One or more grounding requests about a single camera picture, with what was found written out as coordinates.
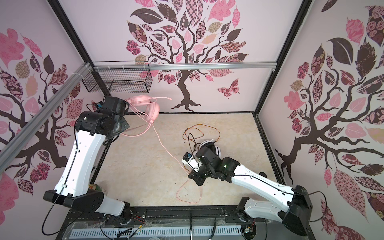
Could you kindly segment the pink headphones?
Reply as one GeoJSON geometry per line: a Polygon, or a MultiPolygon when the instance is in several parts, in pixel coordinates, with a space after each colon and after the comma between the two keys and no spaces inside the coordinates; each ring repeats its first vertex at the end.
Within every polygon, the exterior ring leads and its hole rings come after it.
{"type": "Polygon", "coordinates": [[[132,112],[145,121],[147,127],[142,133],[137,135],[128,135],[127,133],[122,133],[122,135],[129,138],[144,135],[153,126],[153,123],[159,116],[160,105],[158,104],[158,100],[160,99],[172,100],[172,98],[169,97],[150,97],[148,95],[139,95],[126,99],[126,102],[130,104],[132,112]]]}

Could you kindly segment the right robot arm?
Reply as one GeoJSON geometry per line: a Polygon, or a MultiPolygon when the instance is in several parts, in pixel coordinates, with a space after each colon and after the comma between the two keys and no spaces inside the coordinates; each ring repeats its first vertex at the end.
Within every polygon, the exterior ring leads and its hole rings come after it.
{"type": "Polygon", "coordinates": [[[198,186],[202,186],[207,178],[213,178],[263,197],[264,201],[242,198],[239,207],[244,222],[248,219],[273,220],[298,236],[308,235],[313,205],[304,187],[297,185],[292,188],[273,182],[232,158],[221,159],[207,147],[202,147],[194,155],[185,153],[182,162],[191,167],[188,177],[198,186]]]}

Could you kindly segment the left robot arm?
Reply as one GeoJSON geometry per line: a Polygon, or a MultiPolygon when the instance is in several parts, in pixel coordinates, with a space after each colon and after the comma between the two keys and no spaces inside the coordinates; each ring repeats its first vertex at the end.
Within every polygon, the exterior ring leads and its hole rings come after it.
{"type": "Polygon", "coordinates": [[[131,220],[129,203],[89,188],[101,148],[129,128],[124,118],[129,106],[125,100],[106,97],[96,111],[80,114],[74,127],[74,146],[65,170],[55,188],[44,193],[45,201],[72,210],[113,216],[123,225],[131,220]]]}

